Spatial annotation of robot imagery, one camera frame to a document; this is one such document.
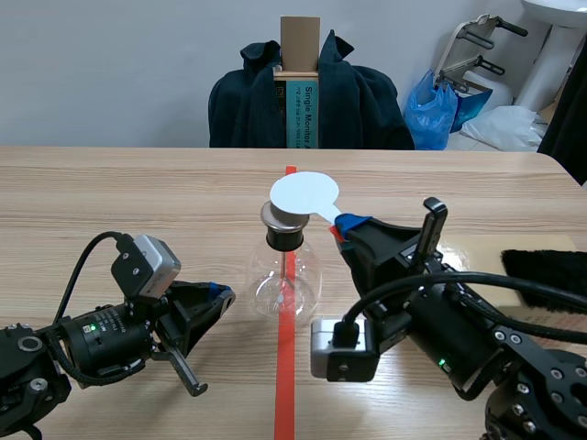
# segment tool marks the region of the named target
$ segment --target black jacket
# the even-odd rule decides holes
[[[393,82],[383,73],[344,61],[352,51],[330,31],[318,61],[319,147],[414,149]],[[210,94],[210,147],[285,148],[273,82],[280,46],[275,41],[251,44],[240,55],[243,70],[228,73]]]

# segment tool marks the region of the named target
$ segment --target red tape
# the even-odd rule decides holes
[[[296,167],[285,168],[285,175]],[[274,440],[295,439],[295,254],[285,254],[285,275],[291,282],[282,283],[282,307],[279,309],[277,336],[277,375],[275,381]]]

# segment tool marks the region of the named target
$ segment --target black bottle cap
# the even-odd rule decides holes
[[[289,214],[267,202],[260,210],[260,218],[267,226],[267,244],[273,249],[290,252],[304,243],[304,226],[310,215]]]

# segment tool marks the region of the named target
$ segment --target glass bottle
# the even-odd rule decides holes
[[[305,322],[312,316],[322,290],[322,270],[304,240],[309,215],[288,214],[271,202],[261,208],[267,236],[253,249],[247,286],[254,310],[271,319],[283,312]]]

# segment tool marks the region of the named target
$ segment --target white paper circle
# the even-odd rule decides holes
[[[338,184],[321,172],[295,172],[271,188],[271,202],[290,214],[320,214],[331,209],[337,198]]]

